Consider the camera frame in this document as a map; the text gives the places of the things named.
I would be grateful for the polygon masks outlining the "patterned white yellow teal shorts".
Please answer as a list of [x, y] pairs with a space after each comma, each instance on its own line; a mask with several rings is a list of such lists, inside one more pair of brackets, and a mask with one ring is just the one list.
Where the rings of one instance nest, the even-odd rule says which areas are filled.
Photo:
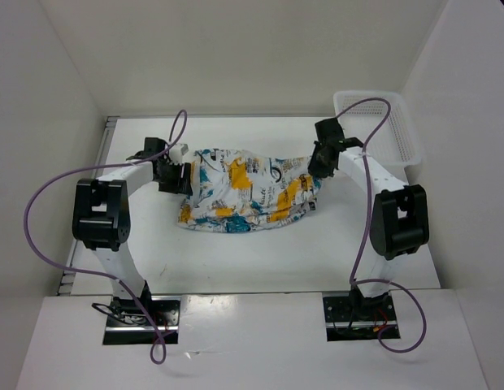
[[316, 210], [323, 181], [309, 157], [270, 158], [243, 149], [193, 153], [193, 193], [180, 204], [179, 227], [200, 232], [248, 233], [282, 228]]

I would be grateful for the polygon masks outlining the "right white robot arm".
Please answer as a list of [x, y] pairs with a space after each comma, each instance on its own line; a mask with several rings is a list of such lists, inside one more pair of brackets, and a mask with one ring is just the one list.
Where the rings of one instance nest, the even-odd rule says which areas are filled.
[[325, 179], [339, 171], [367, 195], [367, 227], [350, 275], [348, 300], [350, 313], [367, 319], [387, 299], [390, 282], [405, 257], [428, 242], [426, 192], [421, 185], [406, 184], [392, 175], [358, 138], [345, 137], [337, 119], [320, 120], [315, 130], [311, 176]]

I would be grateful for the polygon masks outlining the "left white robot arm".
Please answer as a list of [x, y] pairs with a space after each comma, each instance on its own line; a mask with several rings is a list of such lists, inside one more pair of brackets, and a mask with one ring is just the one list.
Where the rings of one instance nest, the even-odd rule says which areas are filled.
[[147, 137], [143, 150], [115, 170], [77, 182], [72, 234], [102, 264], [110, 276], [113, 303], [109, 310], [121, 320], [148, 323], [154, 315], [150, 288], [140, 275], [128, 247], [131, 231], [129, 198], [141, 187], [155, 182], [160, 192], [192, 193], [191, 164], [183, 157], [186, 144]]

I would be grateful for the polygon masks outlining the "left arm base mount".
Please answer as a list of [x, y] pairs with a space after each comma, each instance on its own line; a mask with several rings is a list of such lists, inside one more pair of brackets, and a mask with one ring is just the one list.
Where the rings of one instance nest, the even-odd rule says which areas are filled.
[[[178, 344], [180, 303], [179, 296], [151, 297], [148, 311], [167, 345]], [[158, 340], [150, 321], [132, 301], [127, 308], [115, 299], [109, 305], [93, 303], [92, 307], [106, 316], [104, 345], [152, 345]]]

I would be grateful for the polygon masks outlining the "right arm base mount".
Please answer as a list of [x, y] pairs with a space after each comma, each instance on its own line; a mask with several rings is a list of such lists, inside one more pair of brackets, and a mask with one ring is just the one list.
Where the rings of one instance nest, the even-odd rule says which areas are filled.
[[398, 320], [389, 293], [363, 298], [356, 291], [331, 292], [322, 296], [327, 342], [400, 338]]

